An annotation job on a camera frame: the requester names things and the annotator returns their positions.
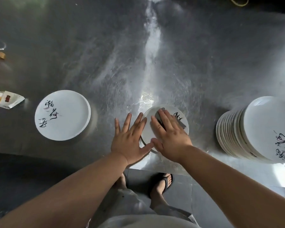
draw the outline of plate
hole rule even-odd
[[[184,125],[186,126],[186,128],[184,129],[184,131],[189,134],[189,125],[188,125],[188,121],[185,117],[185,115],[182,113],[182,111],[180,111],[178,108],[172,106],[172,105],[157,105],[157,106],[153,106],[150,109],[148,109],[144,115],[143,115],[143,119],[146,117],[147,118],[147,124],[144,127],[144,130],[142,131],[142,135],[141,138],[143,140],[143,142],[145,144],[150,143],[152,138],[157,138],[157,136],[154,134],[153,129],[151,128],[151,116],[155,115],[156,112],[160,109],[160,108],[165,108],[166,110],[169,111],[169,113],[171,115],[175,115],[178,117],[178,119],[184,123]]]
[[[285,162],[285,101],[271,96],[252,101],[243,119],[250,145],[262,156]]]
[[[71,90],[59,90],[39,103],[35,125],[46,138],[65,141],[80,134],[90,118],[90,104],[84,96]]]

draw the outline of dark floor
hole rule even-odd
[[[0,218],[75,171],[49,160],[0,154]],[[156,173],[133,169],[127,169],[125,173],[129,188],[149,205],[148,181]],[[171,206],[193,213],[201,227],[232,227],[214,201],[190,176],[174,175],[174,181],[164,194]],[[285,188],[270,188],[285,196]]]

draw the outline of stainless steel counter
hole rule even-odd
[[[195,146],[285,187],[285,164],[229,157],[214,137],[225,111],[264,95],[285,99],[285,15],[210,0],[0,0],[0,38],[0,90],[26,98],[0,108],[0,153],[80,168],[110,152],[115,117],[172,104]],[[38,133],[34,113],[61,89],[83,94],[92,117],[81,135],[55,142]],[[131,168],[187,174],[157,153]]]

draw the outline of right hand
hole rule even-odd
[[[151,125],[160,139],[152,138],[151,142],[164,157],[179,163],[187,147],[192,146],[192,142],[175,116],[172,116],[167,110],[160,109],[158,112],[166,130],[154,116],[151,116]]]

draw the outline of stack of plates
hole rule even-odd
[[[285,102],[267,96],[228,111],[217,122],[216,136],[231,156],[285,163]]]

